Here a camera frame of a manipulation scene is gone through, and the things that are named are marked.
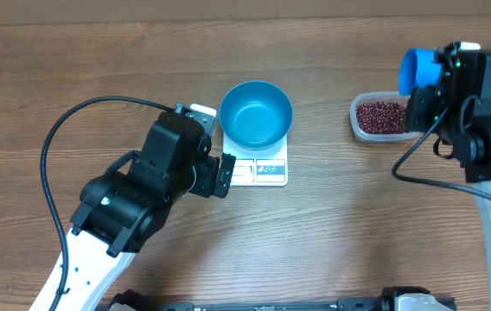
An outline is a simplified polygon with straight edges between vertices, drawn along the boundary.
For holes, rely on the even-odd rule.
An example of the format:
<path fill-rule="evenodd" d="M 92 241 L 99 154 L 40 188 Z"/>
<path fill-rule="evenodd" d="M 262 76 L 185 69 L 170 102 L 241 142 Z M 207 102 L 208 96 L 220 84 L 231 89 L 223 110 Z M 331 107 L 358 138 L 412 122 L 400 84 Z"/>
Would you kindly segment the blue plastic scoop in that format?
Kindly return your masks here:
<path fill-rule="evenodd" d="M 402 60 L 399 71 L 399 94 L 411 95 L 415 88 L 435 86 L 442 75 L 443 65 L 436 61 L 435 52 L 411 48 Z"/>

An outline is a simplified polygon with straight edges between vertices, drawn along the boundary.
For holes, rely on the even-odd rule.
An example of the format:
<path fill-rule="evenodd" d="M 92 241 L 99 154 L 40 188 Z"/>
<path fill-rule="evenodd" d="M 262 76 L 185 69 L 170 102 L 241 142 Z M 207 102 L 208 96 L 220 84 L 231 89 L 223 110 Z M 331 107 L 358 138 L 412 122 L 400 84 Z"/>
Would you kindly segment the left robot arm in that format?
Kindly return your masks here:
<path fill-rule="evenodd" d="M 60 257 L 32 304 L 34 310 L 94 310 L 186 193 L 227 196 L 235 157 L 209 154 L 213 108 L 165 111 L 139 151 L 129 151 L 80 193 Z"/>

